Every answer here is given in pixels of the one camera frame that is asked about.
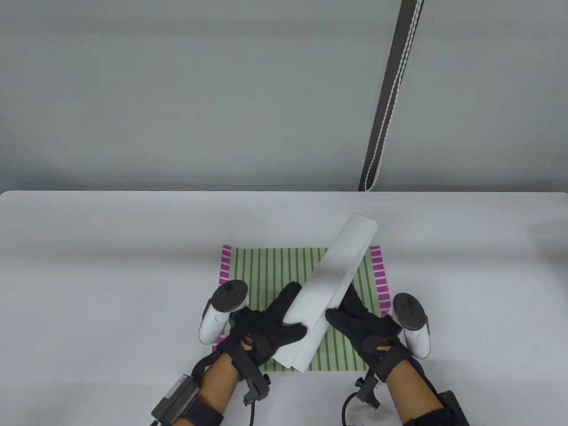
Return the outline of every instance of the striped cloth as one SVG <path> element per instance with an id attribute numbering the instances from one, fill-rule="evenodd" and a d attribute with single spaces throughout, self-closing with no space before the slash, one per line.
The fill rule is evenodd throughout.
<path id="1" fill-rule="evenodd" d="M 225 284 L 230 279 L 242 279 L 249 286 L 250 308 L 264 310 L 289 282 L 298 281 L 303 285 L 326 251 L 325 248 L 241 249 L 224 245 L 219 284 Z M 369 248 L 357 269 L 353 284 L 363 304 L 371 312 L 381 316 L 387 314 L 391 302 L 379 246 Z M 286 368 L 271 359 L 261 370 L 286 371 Z M 309 368 L 309 371 L 366 370 L 367 365 L 351 347 L 349 340 L 332 327 L 328 328 Z"/>

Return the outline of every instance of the white paper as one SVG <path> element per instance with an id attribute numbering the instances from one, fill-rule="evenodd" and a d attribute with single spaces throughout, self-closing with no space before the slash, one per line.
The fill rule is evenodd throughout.
<path id="1" fill-rule="evenodd" d="M 276 351 L 273 358 L 280 364 L 302 372 L 308 369 L 329 326 L 325 311 L 343 300 L 376 231 L 377 222 L 360 214 L 352 215 L 343 226 L 286 312 L 284 323 L 302 323 L 308 332 Z"/>

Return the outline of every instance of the person's left hand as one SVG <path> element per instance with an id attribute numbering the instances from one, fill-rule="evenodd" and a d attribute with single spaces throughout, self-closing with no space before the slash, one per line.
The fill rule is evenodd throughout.
<path id="1" fill-rule="evenodd" d="M 276 353 L 280 346 L 289 345 L 302 339 L 307 328 L 303 324 L 284 325 L 282 320 L 286 311 L 302 289 L 297 282 L 289 283 L 273 300 L 266 311 L 253 311 L 248 307 L 231 314 L 229 323 L 231 331 L 218 349 L 223 349 L 224 343 L 243 341 L 252 346 L 250 357 L 257 366 L 261 366 Z"/>

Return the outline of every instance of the green striped cloth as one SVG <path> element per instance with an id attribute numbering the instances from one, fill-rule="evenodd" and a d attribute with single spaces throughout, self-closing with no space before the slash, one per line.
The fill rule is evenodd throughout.
<path id="1" fill-rule="evenodd" d="M 223 256 L 227 259 L 227 253 L 230 254 L 230 264 L 226 267 L 222 262 L 221 278 L 242 279 L 246 282 L 249 286 L 249 307 L 263 311 L 289 282 L 298 281 L 303 285 L 326 251 L 325 248 L 240 249 L 224 246 Z M 353 283 L 363 304 L 371 312 L 382 315 L 370 250 L 357 269 Z M 261 370 L 287 369 L 271 359 L 261 366 Z M 310 363 L 310 371 L 366 370 L 367 365 L 357 355 L 349 340 L 329 327 Z"/>

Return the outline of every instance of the black sleeve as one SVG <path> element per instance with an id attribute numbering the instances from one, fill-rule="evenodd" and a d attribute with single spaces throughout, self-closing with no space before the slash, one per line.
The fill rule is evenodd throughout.
<path id="1" fill-rule="evenodd" d="M 459 426 L 459 424 L 447 408 L 441 408 L 412 419 L 403 426 Z"/>

